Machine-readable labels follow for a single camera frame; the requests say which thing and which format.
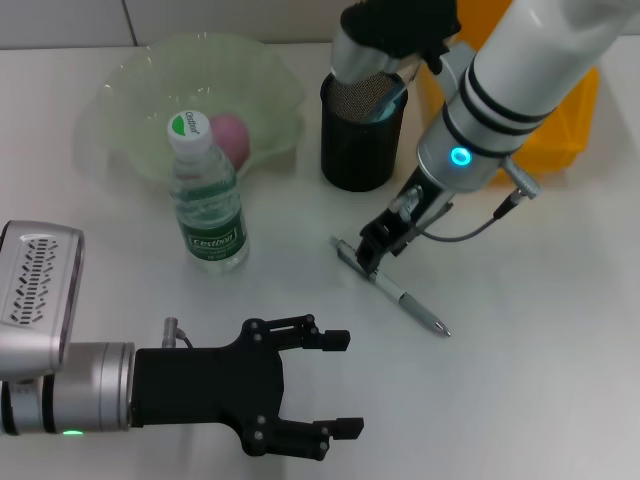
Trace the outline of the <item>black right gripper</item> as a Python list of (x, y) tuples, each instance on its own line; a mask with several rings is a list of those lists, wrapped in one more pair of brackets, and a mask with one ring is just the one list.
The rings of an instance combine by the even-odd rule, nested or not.
[(387, 253), (398, 257), (418, 236), (420, 222), (437, 216), (453, 196), (416, 167), (387, 209), (360, 231), (356, 259), (365, 274), (371, 275)]

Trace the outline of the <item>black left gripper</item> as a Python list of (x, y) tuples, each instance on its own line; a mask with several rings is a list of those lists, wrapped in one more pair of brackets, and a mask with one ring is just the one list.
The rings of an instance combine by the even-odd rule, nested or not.
[(346, 351), (347, 330), (321, 332), (311, 314), (244, 322), (219, 348), (140, 349), (135, 355), (132, 426), (210, 424), (231, 428), (249, 456), (322, 461), (330, 439), (356, 440), (363, 418), (278, 420), (284, 393), (277, 350)]

